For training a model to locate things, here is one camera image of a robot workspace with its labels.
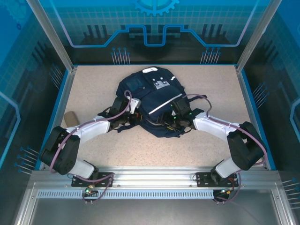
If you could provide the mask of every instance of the robotic arm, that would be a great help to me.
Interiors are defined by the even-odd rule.
[[[172,106],[173,114],[176,114],[176,117],[173,117],[170,126],[182,125],[194,130],[205,131],[228,142],[231,156],[219,162],[211,170],[211,179],[216,185],[233,173],[249,170],[264,156],[265,146],[251,123],[230,123],[209,116],[201,109],[192,111],[183,98],[172,102]]]
[[[67,129],[55,127],[45,144],[40,155],[40,160],[47,165],[51,165],[62,141],[67,135],[73,132],[67,142],[63,144],[63,150],[56,158],[53,169],[61,175],[70,173],[93,180],[95,178],[93,174],[97,173],[98,170],[94,165],[77,159],[79,146],[97,135],[105,134],[117,128],[120,124],[129,123],[137,125],[142,116],[136,110],[140,105],[140,100],[135,98],[131,99],[130,107],[124,114],[115,119],[110,119],[125,110],[128,102],[129,100],[126,98],[117,97],[112,107],[110,107],[109,112],[99,113],[90,122]],[[263,157],[264,152],[262,148],[253,139],[239,130],[239,128],[242,128],[263,144],[259,134],[251,123],[244,122],[243,124],[237,124],[211,116],[208,117],[208,113],[205,113],[201,109],[191,110],[183,98],[174,100],[172,106],[172,115],[162,115],[160,119],[161,123],[173,128],[185,126],[194,130],[205,131],[228,142],[231,157],[218,163],[210,172],[211,179],[216,185],[219,185],[220,182],[233,173],[240,170],[248,170]]]
[[[81,144],[95,136],[105,134],[117,128],[120,124],[129,123],[136,125],[141,120],[141,114],[135,112],[135,109],[141,103],[136,98],[131,99],[125,113],[115,119],[111,119],[126,109],[129,100],[130,97],[117,97],[113,105],[109,108],[109,112],[101,112],[93,120],[76,127],[68,127],[66,129],[59,126],[55,127],[40,154],[40,160],[46,165],[51,166],[54,159],[53,169],[61,175],[70,173],[85,179],[97,178],[97,168],[93,164],[77,158],[78,149]],[[61,143],[71,132],[73,132],[72,135],[63,144],[62,151],[59,152],[59,155],[55,159],[55,154]]]

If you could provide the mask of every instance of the reflective stripe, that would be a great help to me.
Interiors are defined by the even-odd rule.
[[[149,113],[149,115],[151,115],[152,113],[154,113],[155,111],[157,111],[157,110],[160,109],[161,107],[165,106],[166,104],[172,102],[174,99],[180,97],[181,95],[182,95],[182,94],[179,94],[179,95],[177,95],[177,96],[171,98],[170,100],[166,101],[165,103],[161,104],[159,107],[153,109],[153,110]]]

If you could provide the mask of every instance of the speckled work surface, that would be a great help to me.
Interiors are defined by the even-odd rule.
[[[119,82],[149,66],[79,66],[66,107],[80,123],[112,105]],[[205,94],[211,115],[242,123],[248,112],[234,66],[160,66],[169,69],[186,93]],[[205,100],[191,108],[208,109]],[[192,131],[181,138],[156,138],[140,126],[117,134],[111,131],[83,144],[78,157],[101,166],[213,166],[230,156],[227,143],[210,134]]]

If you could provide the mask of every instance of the blue wall panel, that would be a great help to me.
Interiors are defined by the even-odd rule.
[[[283,180],[300,179],[299,6],[282,1],[244,68]]]
[[[269,0],[41,3],[75,64],[215,64],[238,61]]]
[[[6,225],[14,222],[65,68],[25,0],[0,0],[0,19],[0,223]]]

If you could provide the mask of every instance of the enclosure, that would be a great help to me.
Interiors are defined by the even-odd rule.
[[[300,2],[298,0],[0,0],[1,224],[299,223]],[[80,123],[112,105],[119,82],[167,68],[211,114],[250,121],[268,161],[242,171],[239,196],[194,174],[230,156],[205,132],[156,138],[140,126],[78,152],[112,187],[92,205],[85,188],[51,174],[38,155],[63,116]],[[208,109],[198,100],[192,108]],[[98,195],[103,188],[98,188]]]

